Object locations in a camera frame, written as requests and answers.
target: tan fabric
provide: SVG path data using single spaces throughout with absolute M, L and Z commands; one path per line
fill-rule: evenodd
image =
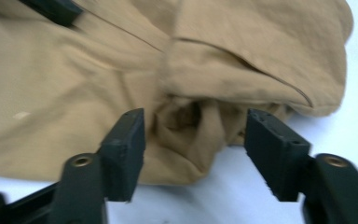
M 76 0 L 73 28 L 0 0 L 0 175 L 55 180 L 144 107 L 141 182 L 188 184 L 255 107 L 285 119 L 341 102 L 342 0 Z

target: white surface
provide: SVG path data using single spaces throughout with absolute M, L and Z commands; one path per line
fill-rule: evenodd
M 299 115 L 289 125 L 322 152 L 351 160 L 358 167 L 358 1 L 348 1 L 355 19 L 347 45 L 348 85 L 339 111 L 322 119 Z M 13 202 L 48 183 L 0 178 L 0 191 Z M 109 203 L 111 223 L 302 223 L 300 203 L 278 203 L 243 148 L 216 157 L 211 174 L 193 186 L 139 186 L 132 203 Z

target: beige garment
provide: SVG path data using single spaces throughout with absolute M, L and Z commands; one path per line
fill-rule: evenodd
M 140 181 L 188 184 L 249 107 L 326 116 L 345 88 L 343 0 L 76 0 L 65 28 L 0 0 L 0 175 L 56 180 L 145 108 Z

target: white table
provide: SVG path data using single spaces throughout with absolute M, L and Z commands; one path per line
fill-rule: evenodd
M 347 45 L 348 86 L 342 107 L 328 118 L 293 116 L 288 124 L 326 152 L 358 167 L 358 1 L 348 1 L 355 20 Z M 49 183 L 0 177 L 0 191 L 14 202 Z M 210 175 L 193 186 L 139 186 L 131 203 L 109 203 L 109 220 L 122 224 L 303 223 L 301 203 L 279 203 L 242 147 L 219 153 Z

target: crumpled cloth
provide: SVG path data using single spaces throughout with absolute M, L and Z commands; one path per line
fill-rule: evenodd
M 205 177 L 248 108 L 327 116 L 346 82 L 344 0 L 75 0 L 73 27 L 0 0 L 0 175 L 57 180 L 145 109 L 140 182 Z

